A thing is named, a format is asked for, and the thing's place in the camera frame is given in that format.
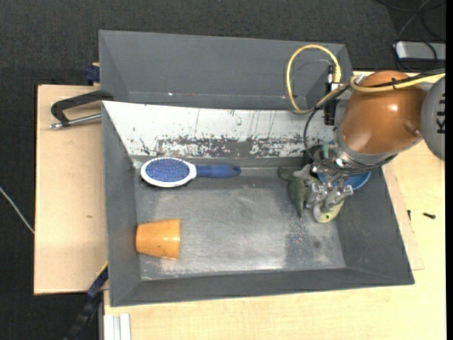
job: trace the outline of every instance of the wooden table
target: wooden table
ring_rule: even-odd
[[[49,129],[53,102],[96,89],[38,88],[36,295],[85,291],[107,259],[101,125]],[[415,285],[134,307],[110,307],[105,290],[104,313],[129,313],[134,340],[444,339],[445,163],[421,142],[384,173]]]

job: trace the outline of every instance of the orange cup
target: orange cup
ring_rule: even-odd
[[[156,220],[137,226],[135,249],[139,253],[167,259],[178,259],[180,219]]]

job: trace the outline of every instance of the black carpet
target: black carpet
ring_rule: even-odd
[[[412,12],[376,0],[0,0],[0,186],[33,224],[34,87],[87,84],[99,29],[344,43],[354,69],[373,70],[398,67],[398,35],[445,39],[442,0],[407,28],[426,0],[386,1]],[[33,297],[33,246],[0,196],[1,339],[61,339],[84,303],[82,294]],[[96,333],[95,323],[82,339]]]

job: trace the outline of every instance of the blue brush handle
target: blue brush handle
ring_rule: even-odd
[[[195,167],[197,168],[197,176],[203,178],[231,178],[241,173],[241,168],[234,165],[195,165]]]

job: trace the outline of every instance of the metal clamp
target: metal clamp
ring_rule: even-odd
[[[58,102],[55,102],[50,112],[53,116],[58,119],[59,123],[54,123],[50,125],[50,128],[65,128],[77,123],[83,123],[90,120],[95,120],[96,118],[101,118],[101,114],[90,115],[82,118],[76,118],[74,120],[68,119],[64,114],[64,110],[86,105],[88,103],[93,103],[96,101],[113,101],[113,96],[107,91],[94,91],[87,94],[82,94],[80,96],[67,98]]]

